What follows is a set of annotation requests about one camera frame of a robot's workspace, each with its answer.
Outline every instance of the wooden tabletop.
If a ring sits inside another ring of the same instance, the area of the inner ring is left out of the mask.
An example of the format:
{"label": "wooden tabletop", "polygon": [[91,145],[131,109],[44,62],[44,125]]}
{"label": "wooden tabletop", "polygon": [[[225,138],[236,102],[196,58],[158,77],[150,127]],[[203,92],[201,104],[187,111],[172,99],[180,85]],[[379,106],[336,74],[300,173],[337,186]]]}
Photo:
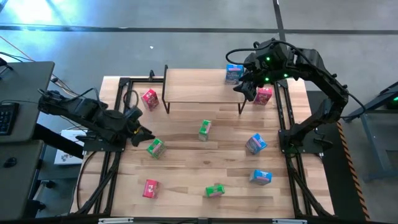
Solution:
{"label": "wooden tabletop", "polygon": [[243,103],[236,85],[225,85],[225,69],[167,69],[164,100],[170,103]]}
{"label": "wooden tabletop", "polygon": [[[100,96],[110,108],[114,106],[118,81],[119,77],[104,77],[103,80]],[[304,82],[288,79],[288,84],[295,120],[302,122],[310,116]],[[140,95],[148,88],[155,90],[158,96],[162,94],[161,83],[134,84]],[[294,217],[286,163],[277,137],[280,127],[275,94],[266,106],[247,103],[241,115],[236,112],[236,104],[174,103],[172,106],[173,110],[167,114],[162,103],[152,112],[139,103],[144,112],[139,121],[165,142],[167,150],[156,160],[146,151],[151,141],[142,142],[139,147],[127,142],[119,166],[112,216]],[[212,121],[207,142],[198,140],[203,119]],[[255,133],[259,133],[268,146],[252,155],[244,146]],[[81,177],[81,204],[98,185],[103,156],[102,152],[93,156]],[[303,164],[309,189],[324,208],[333,213],[321,160],[303,154]],[[272,182],[265,186],[251,184],[249,173],[253,169],[272,172]],[[157,199],[142,197],[146,179],[161,183]],[[205,187],[214,184],[223,184],[225,194],[218,198],[204,197]],[[302,194],[297,188],[304,212]]]}

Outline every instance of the juice box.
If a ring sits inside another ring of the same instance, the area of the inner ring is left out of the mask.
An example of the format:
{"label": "juice box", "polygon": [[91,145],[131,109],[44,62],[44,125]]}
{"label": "juice box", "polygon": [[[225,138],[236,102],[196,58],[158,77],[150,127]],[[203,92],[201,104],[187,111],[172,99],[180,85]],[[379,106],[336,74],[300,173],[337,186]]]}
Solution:
{"label": "juice box", "polygon": [[156,92],[152,89],[149,89],[142,97],[142,103],[144,104],[147,110],[152,111],[158,104],[159,100],[157,99]]}
{"label": "juice box", "polygon": [[261,138],[259,133],[256,133],[247,141],[246,147],[251,153],[257,154],[267,147],[267,143]]}
{"label": "juice box", "polygon": [[257,95],[254,99],[253,104],[265,106],[271,97],[272,97],[272,88],[258,88]]}
{"label": "juice box", "polygon": [[222,184],[214,185],[206,188],[207,197],[217,197],[225,193],[224,186]]}
{"label": "juice box", "polygon": [[160,139],[155,139],[154,142],[147,148],[147,151],[152,155],[153,158],[158,159],[160,155],[166,151],[166,146]]}
{"label": "juice box", "polygon": [[261,171],[261,170],[254,170],[249,178],[249,181],[259,185],[266,185],[271,183],[272,180],[272,173]]}
{"label": "juice box", "polygon": [[209,138],[209,130],[211,127],[211,121],[203,120],[199,129],[199,140],[207,141]]}
{"label": "juice box", "polygon": [[226,66],[225,84],[239,84],[239,78],[243,76],[243,65],[229,64]]}
{"label": "juice box", "polygon": [[159,189],[159,182],[156,180],[147,180],[145,182],[143,197],[156,198]]}

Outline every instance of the concrete floor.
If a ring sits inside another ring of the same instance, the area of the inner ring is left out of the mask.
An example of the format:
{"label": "concrete floor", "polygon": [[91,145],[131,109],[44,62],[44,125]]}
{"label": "concrete floor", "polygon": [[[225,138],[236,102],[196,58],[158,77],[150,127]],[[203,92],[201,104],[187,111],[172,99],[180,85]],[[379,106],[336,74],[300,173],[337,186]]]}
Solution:
{"label": "concrete floor", "polygon": [[[0,12],[0,26],[20,26],[22,30],[0,30],[0,35],[35,60],[54,61],[54,74],[76,92],[91,87],[99,89],[104,75],[146,75],[151,69],[161,75],[165,63],[171,68],[224,68],[226,52],[251,47],[254,41],[279,38],[277,29],[281,28],[276,22],[272,0],[4,2],[7,4]],[[279,0],[279,6],[283,27],[302,30],[298,32],[301,34],[287,34],[287,41],[297,47],[317,49],[326,68],[337,73],[338,80],[347,84],[362,102],[373,99],[397,81],[398,1]],[[22,24],[220,30],[49,32],[40,28],[27,31]],[[226,28],[242,30],[232,32]],[[257,33],[258,29],[270,30]],[[321,35],[316,30],[350,30],[351,33],[359,30],[359,34]],[[378,30],[377,35],[368,35],[367,30]],[[395,35],[386,35],[385,30],[392,30],[390,33]],[[2,40],[0,50],[21,55]],[[233,59],[243,60],[246,55],[236,54]],[[307,83],[307,89],[317,90],[317,87]],[[343,114],[357,107],[350,100]],[[39,122],[54,131],[70,126],[54,116],[41,115]],[[354,121],[343,126],[356,171],[359,176],[366,175],[374,162],[361,123]],[[397,223],[398,179],[360,181],[371,219]]]}

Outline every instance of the computer mouse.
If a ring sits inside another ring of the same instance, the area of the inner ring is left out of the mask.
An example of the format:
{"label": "computer mouse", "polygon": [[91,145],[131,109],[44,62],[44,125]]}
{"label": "computer mouse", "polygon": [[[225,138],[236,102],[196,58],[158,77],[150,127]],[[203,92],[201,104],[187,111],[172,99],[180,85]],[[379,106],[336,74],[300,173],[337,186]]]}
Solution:
{"label": "computer mouse", "polygon": [[6,162],[2,165],[4,168],[10,168],[17,164],[17,158],[11,157],[6,160]]}

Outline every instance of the blue box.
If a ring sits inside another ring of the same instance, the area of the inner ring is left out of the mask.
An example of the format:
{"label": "blue box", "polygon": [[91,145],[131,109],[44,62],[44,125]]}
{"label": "blue box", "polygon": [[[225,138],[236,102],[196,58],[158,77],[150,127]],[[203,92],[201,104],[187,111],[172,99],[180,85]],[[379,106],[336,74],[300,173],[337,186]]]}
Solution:
{"label": "blue box", "polygon": [[263,138],[261,138],[259,133],[256,133],[247,141],[246,147],[251,153],[257,154],[259,151],[267,147],[267,143],[263,140]]}
{"label": "blue box", "polygon": [[236,85],[239,84],[239,78],[243,76],[243,65],[226,65],[225,84]]}
{"label": "blue box", "polygon": [[261,171],[261,170],[254,170],[249,178],[249,181],[259,185],[266,185],[271,183],[272,180],[272,173]]}

